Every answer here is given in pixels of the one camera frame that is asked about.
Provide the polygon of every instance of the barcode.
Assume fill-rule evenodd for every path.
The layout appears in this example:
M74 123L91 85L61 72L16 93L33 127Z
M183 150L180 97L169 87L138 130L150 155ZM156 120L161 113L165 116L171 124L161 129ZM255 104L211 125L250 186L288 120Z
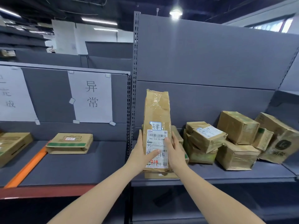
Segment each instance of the barcode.
M148 136L150 137L166 137L164 134L155 134L155 133L149 133Z

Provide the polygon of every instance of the paper sheet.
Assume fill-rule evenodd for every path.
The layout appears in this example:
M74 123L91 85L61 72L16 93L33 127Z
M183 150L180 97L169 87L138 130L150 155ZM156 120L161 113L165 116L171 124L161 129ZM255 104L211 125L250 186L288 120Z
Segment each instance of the paper sheet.
M74 71L68 74L76 120L109 123L112 121L111 78L105 73Z
M37 119L20 67L0 66L0 121Z

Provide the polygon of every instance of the forearm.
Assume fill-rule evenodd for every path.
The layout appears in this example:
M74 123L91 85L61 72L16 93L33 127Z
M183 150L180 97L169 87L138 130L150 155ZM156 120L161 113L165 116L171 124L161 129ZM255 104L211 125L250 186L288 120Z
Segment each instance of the forearm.
M124 165L83 196L76 199L48 224L99 224L134 177L130 167Z
M208 183L187 165L177 175L209 224L264 224L247 207Z

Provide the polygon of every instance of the blue-bordered sticker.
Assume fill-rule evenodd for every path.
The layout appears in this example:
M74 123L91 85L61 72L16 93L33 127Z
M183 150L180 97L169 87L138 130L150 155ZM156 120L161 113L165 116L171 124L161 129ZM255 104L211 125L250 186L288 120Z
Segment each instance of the blue-bordered sticker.
M161 131L162 130L162 123L161 122L150 122L152 125L152 130L154 131Z

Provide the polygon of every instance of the hand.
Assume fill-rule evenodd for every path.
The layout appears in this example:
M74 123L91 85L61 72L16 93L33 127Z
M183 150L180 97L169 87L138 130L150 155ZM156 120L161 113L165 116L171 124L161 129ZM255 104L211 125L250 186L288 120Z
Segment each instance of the hand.
M172 143L169 138L165 138L165 143L168 148L168 159L174 173L178 172L185 167L188 167L185 161L185 153L182 151L179 141L172 132Z
M151 153L145 155L142 147L142 131L139 130L139 136L135 147L133 148L126 166L129 167L130 171L134 174L134 177L139 174L145 166L160 153L160 149L156 149Z

